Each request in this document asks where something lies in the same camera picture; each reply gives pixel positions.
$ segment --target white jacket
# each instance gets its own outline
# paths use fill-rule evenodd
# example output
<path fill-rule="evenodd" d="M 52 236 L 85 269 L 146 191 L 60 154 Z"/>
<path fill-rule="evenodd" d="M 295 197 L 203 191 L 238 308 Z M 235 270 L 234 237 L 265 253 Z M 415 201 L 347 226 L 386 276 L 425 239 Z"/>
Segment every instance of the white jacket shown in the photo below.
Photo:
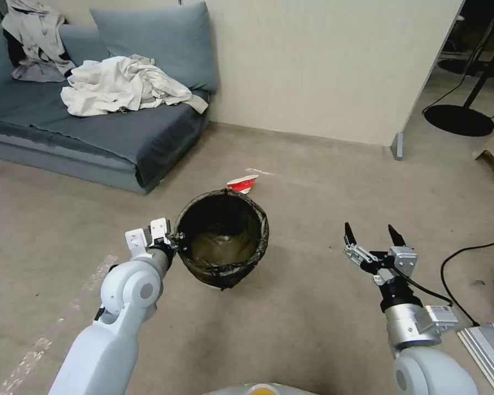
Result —
<path fill-rule="evenodd" d="M 202 114 L 208 104 L 183 84 L 168 77 L 154 60 L 138 55 L 112 57 L 102 62 L 85 60 L 71 71 L 70 87 L 60 97 L 68 112 L 92 116 L 117 111 L 137 111 L 185 102 Z"/>
<path fill-rule="evenodd" d="M 9 12 L 2 27 L 22 44 L 26 65 L 52 61 L 62 75 L 75 67 L 71 60 L 60 57 L 64 54 L 59 34 L 62 14 L 33 0 L 7 0 L 7 5 Z"/>

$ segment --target black stand base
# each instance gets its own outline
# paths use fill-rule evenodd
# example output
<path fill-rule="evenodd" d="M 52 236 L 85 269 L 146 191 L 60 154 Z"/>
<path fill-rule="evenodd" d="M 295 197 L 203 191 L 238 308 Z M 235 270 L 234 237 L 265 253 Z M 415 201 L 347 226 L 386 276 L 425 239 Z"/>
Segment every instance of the black stand base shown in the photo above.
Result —
<path fill-rule="evenodd" d="M 456 105 L 432 106 L 425 111 L 424 117 L 435 127 L 460 136 L 488 136 L 494 129 L 494 122 L 486 115 Z"/>
<path fill-rule="evenodd" d="M 451 73 L 463 74 L 465 72 L 465 67 L 467 66 L 467 61 L 463 59 L 444 59 L 437 62 L 437 65 L 443 70 Z M 488 65 L 489 62 L 477 60 L 468 67 L 467 75 L 475 76 L 477 74 L 481 74 L 487 70 Z M 492 70 L 488 70 L 487 78 L 494 78 L 494 68 Z"/>

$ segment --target gray pillow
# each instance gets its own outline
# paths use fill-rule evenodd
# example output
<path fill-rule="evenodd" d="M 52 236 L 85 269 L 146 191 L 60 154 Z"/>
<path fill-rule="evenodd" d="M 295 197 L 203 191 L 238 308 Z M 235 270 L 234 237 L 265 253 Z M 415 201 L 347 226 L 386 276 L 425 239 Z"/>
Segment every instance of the gray pillow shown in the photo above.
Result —
<path fill-rule="evenodd" d="M 112 55 L 138 54 L 190 89 L 215 92 L 216 64 L 204 2 L 156 10 L 91 9 Z"/>
<path fill-rule="evenodd" d="M 110 57 L 99 33 L 75 25 L 62 25 L 60 38 L 66 52 L 77 67 L 85 60 L 102 61 Z"/>

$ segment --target gray blanket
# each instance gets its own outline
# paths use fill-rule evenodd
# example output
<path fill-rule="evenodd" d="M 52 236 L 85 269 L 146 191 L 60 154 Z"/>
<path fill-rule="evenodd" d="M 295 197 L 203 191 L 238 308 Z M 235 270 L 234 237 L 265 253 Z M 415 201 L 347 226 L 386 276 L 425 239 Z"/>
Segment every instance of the gray blanket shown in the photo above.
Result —
<path fill-rule="evenodd" d="M 0 85 L 0 134 L 59 145 L 65 143 L 62 136 L 75 139 L 75 149 L 104 151 L 135 164 L 138 181 L 144 186 L 165 167 L 170 168 L 205 125 L 205 114 L 183 103 L 127 114 L 75 117 L 60 99 L 66 84 L 10 81 Z M 193 93 L 209 100 L 204 91 Z M 52 140 L 56 134 L 61 138 Z M 77 142 L 84 143 L 83 149 Z"/>

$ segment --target red and white paper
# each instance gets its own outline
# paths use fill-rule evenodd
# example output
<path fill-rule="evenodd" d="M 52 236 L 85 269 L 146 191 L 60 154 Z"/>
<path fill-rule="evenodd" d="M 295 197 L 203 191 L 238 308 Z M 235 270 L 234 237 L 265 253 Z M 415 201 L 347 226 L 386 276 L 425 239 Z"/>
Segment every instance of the red and white paper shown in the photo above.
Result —
<path fill-rule="evenodd" d="M 258 176 L 245 176 L 237 178 L 235 180 L 229 181 L 227 183 L 227 187 L 235 190 L 236 192 L 248 194 L 252 186 L 256 182 L 257 178 Z"/>

